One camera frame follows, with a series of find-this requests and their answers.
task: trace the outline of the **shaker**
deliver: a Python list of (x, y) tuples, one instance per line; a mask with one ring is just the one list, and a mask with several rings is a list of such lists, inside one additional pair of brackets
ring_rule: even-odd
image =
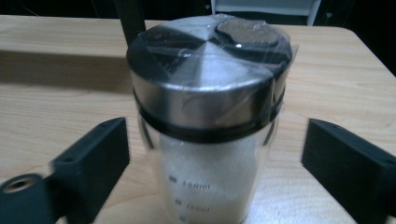
[(127, 59), (169, 217), (243, 222), (276, 133), (289, 37), (264, 21), (192, 17), (141, 33)]

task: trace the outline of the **wooden table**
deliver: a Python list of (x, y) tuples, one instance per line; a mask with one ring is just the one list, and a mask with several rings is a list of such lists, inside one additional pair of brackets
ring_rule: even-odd
[[(281, 27), (300, 49), (246, 223), (354, 223), (300, 163), (307, 119), (396, 154), (396, 79), (348, 30)], [(117, 20), (0, 16), (0, 182), (49, 174), (48, 162), (96, 124), (127, 117), (132, 163), (95, 222), (169, 223), (137, 130), (126, 49)]]

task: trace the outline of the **table top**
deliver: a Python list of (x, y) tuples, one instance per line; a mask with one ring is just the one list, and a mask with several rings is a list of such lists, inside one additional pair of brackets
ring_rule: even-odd
[[(300, 47), (246, 223), (354, 223), (301, 165), (307, 119), (395, 155), (396, 78), (346, 29), (279, 27)], [(48, 175), (96, 124), (126, 117), (132, 162), (95, 223), (170, 223), (137, 129), (126, 49), (118, 20), (0, 16), (0, 183)]]

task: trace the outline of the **silver lid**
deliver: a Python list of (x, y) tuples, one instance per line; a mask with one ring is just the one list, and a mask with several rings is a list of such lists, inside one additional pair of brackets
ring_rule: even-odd
[(265, 125), (292, 56), (289, 37), (264, 21), (218, 15), (151, 28), (127, 57), (144, 116), (204, 131)]

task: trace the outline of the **glass body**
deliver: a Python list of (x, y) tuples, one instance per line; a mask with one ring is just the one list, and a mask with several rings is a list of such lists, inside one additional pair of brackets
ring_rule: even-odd
[(277, 118), (218, 144), (181, 141), (139, 118), (164, 207), (174, 223), (241, 223), (276, 133)]

